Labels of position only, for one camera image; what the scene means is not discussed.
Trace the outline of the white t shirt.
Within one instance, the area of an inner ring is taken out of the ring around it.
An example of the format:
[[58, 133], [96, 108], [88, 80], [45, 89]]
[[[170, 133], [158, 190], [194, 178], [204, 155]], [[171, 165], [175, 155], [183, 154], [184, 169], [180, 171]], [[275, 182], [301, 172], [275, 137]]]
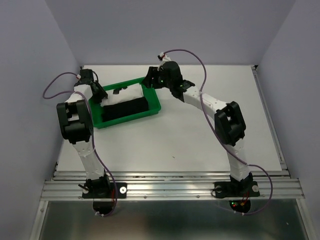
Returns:
[[106, 90], [106, 93], [107, 98], [101, 101], [101, 107], [112, 106], [144, 97], [143, 88], [139, 83]]

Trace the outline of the green plastic bin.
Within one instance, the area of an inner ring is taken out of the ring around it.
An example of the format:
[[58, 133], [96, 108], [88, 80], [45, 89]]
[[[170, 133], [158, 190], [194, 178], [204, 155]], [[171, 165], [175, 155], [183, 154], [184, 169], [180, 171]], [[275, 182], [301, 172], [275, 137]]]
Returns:
[[104, 86], [103, 89], [107, 92], [108, 98], [110, 98], [114, 90], [120, 93], [132, 85], [139, 84], [142, 89], [142, 97], [106, 106], [102, 106], [101, 103], [95, 103], [90, 99], [93, 126], [97, 129], [103, 129], [158, 114], [162, 106], [157, 93], [153, 88], [145, 87], [142, 81], [143, 78], [140, 77]]

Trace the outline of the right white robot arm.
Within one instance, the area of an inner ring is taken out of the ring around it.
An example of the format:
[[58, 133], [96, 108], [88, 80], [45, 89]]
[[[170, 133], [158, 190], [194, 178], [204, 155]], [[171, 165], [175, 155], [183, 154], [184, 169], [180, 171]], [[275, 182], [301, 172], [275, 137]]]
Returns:
[[204, 113], [214, 135], [227, 152], [230, 180], [215, 182], [211, 194], [218, 198], [241, 197], [251, 190], [253, 176], [244, 160], [246, 124], [237, 102], [218, 100], [203, 93], [193, 82], [185, 80], [175, 61], [150, 66], [142, 84], [147, 88], [169, 89], [176, 99], [192, 105]]

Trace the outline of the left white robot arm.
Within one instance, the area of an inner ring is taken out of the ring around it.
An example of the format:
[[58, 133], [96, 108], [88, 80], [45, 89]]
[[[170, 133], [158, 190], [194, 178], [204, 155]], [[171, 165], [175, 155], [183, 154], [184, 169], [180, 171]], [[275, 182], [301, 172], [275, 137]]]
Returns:
[[112, 192], [106, 170], [93, 145], [94, 125], [88, 100], [100, 103], [108, 94], [103, 90], [91, 69], [81, 69], [73, 93], [56, 106], [62, 137], [74, 147], [86, 173], [82, 189], [84, 199], [107, 198]]

